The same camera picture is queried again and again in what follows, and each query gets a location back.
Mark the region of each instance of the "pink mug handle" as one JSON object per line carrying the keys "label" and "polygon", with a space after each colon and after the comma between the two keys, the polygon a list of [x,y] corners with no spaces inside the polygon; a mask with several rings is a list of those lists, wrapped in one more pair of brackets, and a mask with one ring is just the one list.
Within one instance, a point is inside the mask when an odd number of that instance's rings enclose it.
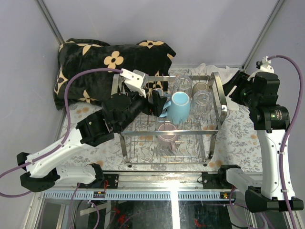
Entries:
{"label": "pink mug handle", "polygon": [[176,149],[177,149],[177,145],[176,145],[176,143],[173,141],[173,142],[171,142],[171,145],[170,145],[170,150],[172,151],[172,152],[176,152]]}

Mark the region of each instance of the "white cloth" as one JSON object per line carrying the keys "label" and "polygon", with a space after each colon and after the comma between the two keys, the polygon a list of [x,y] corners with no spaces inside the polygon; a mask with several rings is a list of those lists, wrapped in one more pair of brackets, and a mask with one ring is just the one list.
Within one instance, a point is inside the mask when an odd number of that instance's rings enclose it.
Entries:
{"label": "white cloth", "polygon": [[[222,84],[229,82],[238,71],[238,68],[229,68],[226,66],[225,68],[217,68],[215,65],[206,65],[205,63],[200,64],[197,68],[191,69],[192,75],[211,75],[211,73],[219,72]],[[233,102],[231,98],[226,97],[228,109],[230,111],[238,111],[238,104]]]}

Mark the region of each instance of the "floral pillow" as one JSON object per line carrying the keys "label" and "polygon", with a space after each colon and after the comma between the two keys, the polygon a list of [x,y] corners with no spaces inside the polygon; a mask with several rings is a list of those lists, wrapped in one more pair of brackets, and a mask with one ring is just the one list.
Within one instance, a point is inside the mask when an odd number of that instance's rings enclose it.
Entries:
{"label": "floral pillow", "polygon": [[[109,45],[98,40],[69,39],[58,53],[59,73],[54,87],[54,101],[58,110],[64,107],[64,91],[76,74],[93,68],[139,70],[148,75],[168,75],[172,58],[176,55],[166,43],[142,41],[136,45]],[[111,96],[113,72],[90,73],[73,82],[68,102],[79,101],[101,105]],[[149,88],[164,88],[168,83],[149,82]]]}

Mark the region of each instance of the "pink mug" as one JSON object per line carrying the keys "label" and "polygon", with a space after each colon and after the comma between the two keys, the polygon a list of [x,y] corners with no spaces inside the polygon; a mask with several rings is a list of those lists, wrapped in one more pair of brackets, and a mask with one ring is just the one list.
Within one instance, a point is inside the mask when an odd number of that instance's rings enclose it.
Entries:
{"label": "pink mug", "polygon": [[[162,130],[177,130],[177,128],[171,123],[164,123],[159,126],[158,131]],[[158,141],[163,146],[168,146],[172,152],[176,152],[177,145],[176,140],[178,135],[158,135]]]}

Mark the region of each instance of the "dish rack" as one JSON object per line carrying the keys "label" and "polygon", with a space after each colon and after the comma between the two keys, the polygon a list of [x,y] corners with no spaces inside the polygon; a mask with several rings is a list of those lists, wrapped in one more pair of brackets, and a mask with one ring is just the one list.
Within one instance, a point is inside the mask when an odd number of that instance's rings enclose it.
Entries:
{"label": "dish rack", "polygon": [[[168,82],[168,88],[171,88],[177,76],[148,76],[148,82],[162,82],[162,85]],[[202,81],[209,85],[213,94],[212,111],[207,117],[200,117],[198,120],[190,115],[185,123],[175,125],[177,130],[172,131],[157,130],[162,123],[170,123],[168,119],[141,113],[120,133],[122,155],[128,167],[143,164],[203,164],[207,166],[211,161],[217,133],[228,112],[222,82],[219,73],[212,73],[211,76],[188,76],[193,85]],[[118,87],[122,92],[122,78],[116,74],[113,78],[112,94],[117,93]],[[179,135],[176,140],[176,152],[160,145],[158,135]]]}

